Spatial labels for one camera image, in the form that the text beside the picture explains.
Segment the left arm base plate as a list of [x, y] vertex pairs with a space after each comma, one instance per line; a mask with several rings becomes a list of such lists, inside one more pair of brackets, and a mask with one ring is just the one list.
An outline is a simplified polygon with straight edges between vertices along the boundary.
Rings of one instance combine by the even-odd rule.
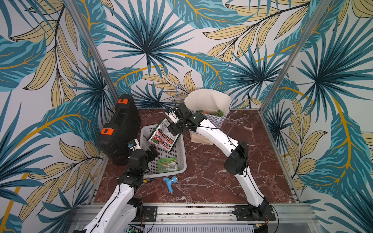
[[134, 207], [126, 205], [119, 214], [119, 222], [153, 222], [157, 218], [158, 206]]

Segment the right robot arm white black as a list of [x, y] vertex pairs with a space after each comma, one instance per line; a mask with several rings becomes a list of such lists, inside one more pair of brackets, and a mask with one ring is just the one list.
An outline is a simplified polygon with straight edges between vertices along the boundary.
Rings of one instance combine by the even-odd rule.
[[215, 127], [201, 112], [192, 113], [185, 104], [175, 108], [167, 108], [166, 116], [172, 121], [168, 130], [174, 136], [184, 130], [196, 132], [217, 146], [227, 157], [224, 162], [226, 171], [236, 177], [246, 194], [250, 209], [264, 214], [269, 202], [259, 190], [248, 166], [248, 145], [238, 142], [226, 135], [220, 128]]

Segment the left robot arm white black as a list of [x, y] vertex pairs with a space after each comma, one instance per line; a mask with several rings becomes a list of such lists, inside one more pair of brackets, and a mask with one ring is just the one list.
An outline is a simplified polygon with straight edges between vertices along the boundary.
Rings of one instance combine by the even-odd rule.
[[129, 165], [118, 178], [118, 185], [109, 201], [87, 226], [80, 231], [74, 230], [75, 233], [123, 233], [129, 223], [142, 218], [142, 200], [134, 195], [150, 170], [148, 164], [159, 154], [155, 146], [144, 150], [136, 140], [129, 144], [129, 152]]

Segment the white perforated plastic basket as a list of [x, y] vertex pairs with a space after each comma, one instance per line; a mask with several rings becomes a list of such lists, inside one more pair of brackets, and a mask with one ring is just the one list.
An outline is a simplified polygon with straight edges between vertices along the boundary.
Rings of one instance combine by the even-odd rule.
[[[144, 126], [141, 129], [139, 145], [141, 146], [142, 149], [147, 150], [151, 146], [151, 143], [148, 141], [148, 138], [152, 135], [155, 129], [156, 129], [156, 124]], [[179, 136], [178, 140], [176, 141], [171, 151], [165, 151], [158, 147], [156, 147], [156, 150], [159, 156], [156, 157], [152, 162], [148, 163], [148, 167], [150, 171], [144, 175], [145, 180], [151, 180], [151, 179], [155, 179], [159, 177], [166, 177], [166, 176], [175, 176], [177, 174], [185, 172], [187, 168], [187, 162], [186, 162], [184, 140], [182, 136]], [[163, 173], [159, 172], [158, 161], [162, 160], [163, 162], [166, 162], [166, 159], [170, 160], [171, 158], [176, 159], [175, 163], [177, 164], [178, 170], [177, 171], [166, 171]]]

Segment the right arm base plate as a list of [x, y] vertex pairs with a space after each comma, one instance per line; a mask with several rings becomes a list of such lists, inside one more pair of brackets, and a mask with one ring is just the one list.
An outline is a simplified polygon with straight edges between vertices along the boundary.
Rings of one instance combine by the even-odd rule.
[[236, 205], [232, 213], [237, 221], [275, 221], [276, 213], [270, 205], [254, 207], [251, 205]]

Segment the green white barcode packet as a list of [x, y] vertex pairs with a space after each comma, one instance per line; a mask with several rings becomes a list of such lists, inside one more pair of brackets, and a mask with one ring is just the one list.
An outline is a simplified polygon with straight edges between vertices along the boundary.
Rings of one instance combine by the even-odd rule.
[[168, 129], [171, 125], [171, 121], [167, 118], [164, 118], [155, 128], [154, 132], [151, 133], [148, 138], [148, 142], [156, 147], [170, 152], [176, 141], [179, 139], [180, 134], [174, 136]]

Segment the paper bag blue checkered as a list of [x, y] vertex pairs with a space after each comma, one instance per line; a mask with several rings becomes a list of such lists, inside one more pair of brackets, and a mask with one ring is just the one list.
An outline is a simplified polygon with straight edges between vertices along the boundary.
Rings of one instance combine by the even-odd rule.
[[213, 89], [197, 89], [188, 94], [182, 102], [192, 112], [200, 112], [207, 117], [197, 127], [194, 134], [205, 137], [210, 143], [216, 145], [221, 150], [232, 150], [237, 146], [237, 141], [227, 136], [215, 120], [211, 120], [208, 115], [213, 115], [221, 111], [223, 116], [217, 117], [218, 120], [223, 119], [230, 111], [231, 98]]

